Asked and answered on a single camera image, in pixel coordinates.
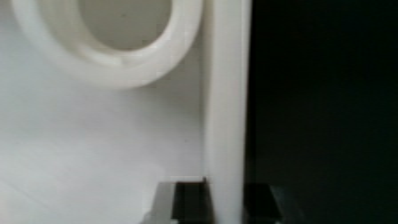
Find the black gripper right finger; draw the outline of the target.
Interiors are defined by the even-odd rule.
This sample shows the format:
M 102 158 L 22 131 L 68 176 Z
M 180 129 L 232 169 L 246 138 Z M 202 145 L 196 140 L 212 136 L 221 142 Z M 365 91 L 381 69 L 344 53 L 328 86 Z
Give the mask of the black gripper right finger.
M 266 184 L 250 183 L 243 189 L 246 224 L 276 224 L 282 219 L 275 198 Z

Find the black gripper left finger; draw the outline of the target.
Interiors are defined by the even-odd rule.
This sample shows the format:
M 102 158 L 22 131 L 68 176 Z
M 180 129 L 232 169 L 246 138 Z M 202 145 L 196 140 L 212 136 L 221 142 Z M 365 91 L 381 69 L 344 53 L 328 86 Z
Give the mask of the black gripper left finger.
M 207 189 L 202 182 L 163 182 L 140 224 L 207 224 Z

